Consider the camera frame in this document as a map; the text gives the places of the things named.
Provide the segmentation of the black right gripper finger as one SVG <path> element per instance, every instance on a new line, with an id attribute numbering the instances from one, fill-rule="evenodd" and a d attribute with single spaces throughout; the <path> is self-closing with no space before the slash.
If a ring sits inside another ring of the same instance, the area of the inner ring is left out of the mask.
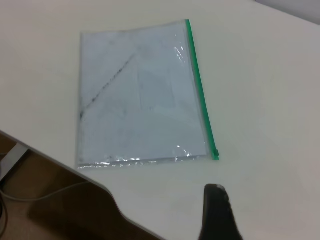
<path id="1" fill-rule="evenodd" d="M 204 187 L 200 240 L 243 240 L 226 189 L 219 184 Z"/>

